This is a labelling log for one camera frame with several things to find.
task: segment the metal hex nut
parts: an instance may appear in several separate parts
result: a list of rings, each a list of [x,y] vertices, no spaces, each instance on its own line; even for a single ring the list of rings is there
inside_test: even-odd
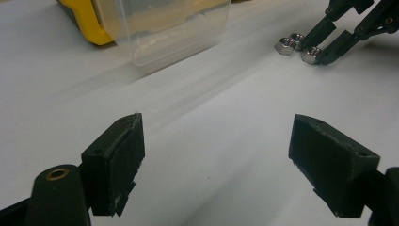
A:
[[[275,44],[276,51],[285,56],[289,56],[295,49],[295,41],[290,38],[282,38]]]
[[[302,53],[302,60],[309,64],[318,64],[317,56],[321,52],[322,50],[317,47],[309,48]]]
[[[293,33],[290,35],[290,39],[293,39],[295,41],[295,49],[296,50],[302,50],[302,41],[305,39],[305,36],[298,34],[298,33]]]

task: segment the clear plastic box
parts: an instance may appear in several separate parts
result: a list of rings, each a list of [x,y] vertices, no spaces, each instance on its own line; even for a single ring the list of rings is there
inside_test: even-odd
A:
[[[231,0],[93,0],[98,19],[136,66],[157,70],[209,47]]]

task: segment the transparent container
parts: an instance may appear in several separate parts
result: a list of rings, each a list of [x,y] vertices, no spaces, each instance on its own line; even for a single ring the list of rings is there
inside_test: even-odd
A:
[[[136,66],[157,70],[209,47],[231,0],[93,0],[98,19]]]

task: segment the white surface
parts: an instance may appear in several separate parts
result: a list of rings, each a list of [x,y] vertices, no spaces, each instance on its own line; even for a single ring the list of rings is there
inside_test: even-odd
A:
[[[326,6],[233,5],[218,46],[143,77],[117,46],[87,43],[55,1],[0,3],[0,207],[28,197],[43,170],[78,165],[114,120],[141,112],[147,156],[137,186],[121,218],[93,225],[366,225],[369,211],[331,214],[288,146],[300,113],[380,154],[381,171],[398,166],[398,36],[326,67],[275,52]]]

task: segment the white table surface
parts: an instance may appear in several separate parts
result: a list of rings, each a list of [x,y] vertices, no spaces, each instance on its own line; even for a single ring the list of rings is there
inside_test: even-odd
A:
[[[357,45],[330,66],[275,42],[308,33],[327,0],[233,5],[221,43],[142,76],[116,45],[84,40],[55,0],[0,3],[0,208],[141,112],[146,158],[120,218],[101,225],[366,225],[335,218],[288,158],[295,113],[326,121],[399,165],[399,37]],[[337,25],[353,29],[352,13]]]

